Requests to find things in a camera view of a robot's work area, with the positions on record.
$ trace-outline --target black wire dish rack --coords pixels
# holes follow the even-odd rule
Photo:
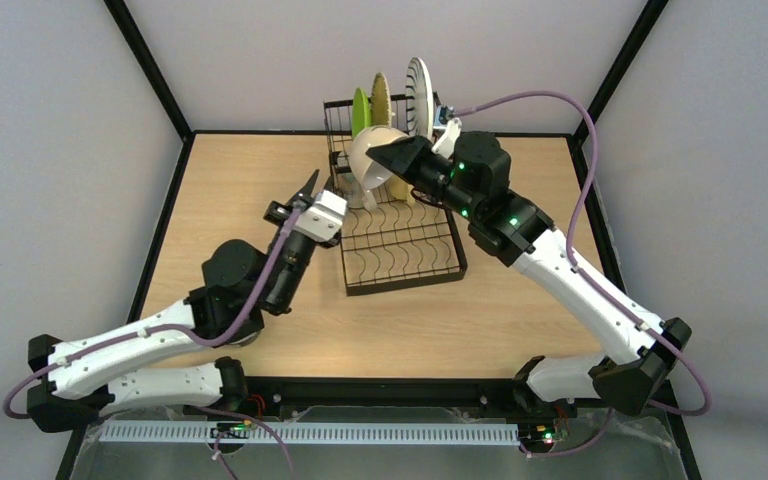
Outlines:
[[[390,97],[393,126],[407,130],[404,95]],[[352,101],[326,102],[325,130],[334,185],[344,198],[351,175]],[[350,208],[343,222],[340,250],[346,294],[368,295],[461,280],[467,262],[455,219],[446,209],[409,205],[393,198],[386,186],[373,190],[377,208]]]

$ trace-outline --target white bowl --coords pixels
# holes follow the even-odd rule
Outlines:
[[[370,147],[387,145],[405,137],[407,135],[397,128],[373,125],[361,130],[352,140],[352,145],[349,147],[349,168],[365,190],[378,188],[393,176],[393,172],[369,158],[366,150]]]

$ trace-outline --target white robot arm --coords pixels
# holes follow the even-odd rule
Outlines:
[[[604,349],[581,357],[531,359],[514,377],[523,384],[518,402],[529,410],[559,399],[601,398],[621,413],[639,414],[676,362],[645,330],[680,350],[690,338],[690,328],[681,319],[663,321],[639,306],[580,256],[577,266],[571,263],[566,237],[552,219],[508,188],[511,159],[493,135],[460,134],[452,158],[440,154],[449,150],[416,136],[371,147],[366,154],[413,185],[427,201],[467,219],[470,237],[482,250],[546,289]],[[644,324],[635,324],[584,274]]]
[[[290,311],[313,252],[338,244],[346,214],[346,201],[328,185],[313,196],[317,176],[318,171],[286,204],[269,205],[264,218],[278,231],[268,254],[230,240],[202,265],[205,286],[160,312],[82,340],[31,339],[28,364],[40,384],[28,390],[30,418],[41,430],[58,432],[128,408],[236,408],[248,395],[235,360],[190,369],[143,367],[204,348],[249,343],[263,329],[261,310]],[[291,215],[293,210],[299,213]],[[13,413],[9,403],[8,398],[8,414]]]

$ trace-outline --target white plate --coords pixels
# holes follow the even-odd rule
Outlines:
[[[408,133],[430,139],[434,127],[434,97],[428,68],[421,58],[412,58],[408,65],[405,98]]]

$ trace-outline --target wooden table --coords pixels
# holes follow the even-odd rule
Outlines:
[[[578,183],[563,138],[501,138],[513,159],[511,188],[563,230]],[[319,135],[198,134],[175,202],[142,316],[201,286],[201,263],[231,238],[265,250],[275,227],[262,220],[311,172],[327,172]],[[247,375],[285,377],[509,378],[532,356],[595,352],[595,338],[531,280],[476,247],[458,218],[469,262],[459,282],[348,297],[339,248],[319,249],[293,302],[244,348],[184,355],[158,366],[192,366],[230,355]],[[576,248],[598,255],[585,215]]]

